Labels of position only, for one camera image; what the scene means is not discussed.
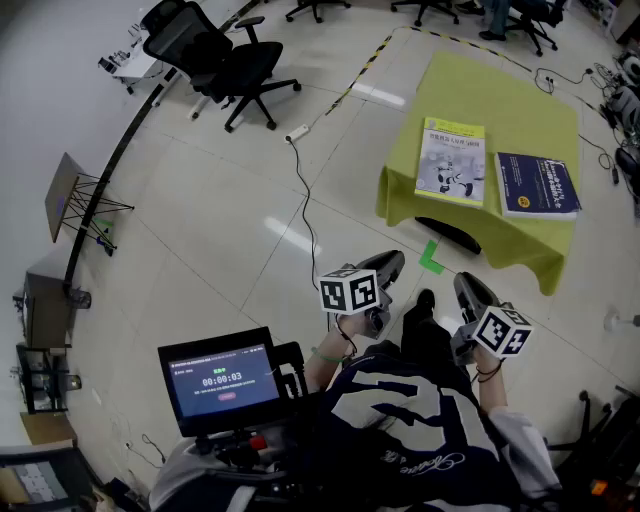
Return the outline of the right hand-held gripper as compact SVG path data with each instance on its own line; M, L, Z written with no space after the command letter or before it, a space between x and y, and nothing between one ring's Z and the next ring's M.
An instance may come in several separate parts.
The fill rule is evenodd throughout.
M463 318L451 338L454 362L471 364L476 346L498 359L517 357L533 333L532 324L469 272L457 273L453 286Z

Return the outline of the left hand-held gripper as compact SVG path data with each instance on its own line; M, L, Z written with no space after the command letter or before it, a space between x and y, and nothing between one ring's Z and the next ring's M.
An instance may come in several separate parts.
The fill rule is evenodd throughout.
M321 275L318 288L322 310L348 316L363 313L367 318L365 336L377 339L391 318L393 299L388 290L404 265L404 253L390 250Z

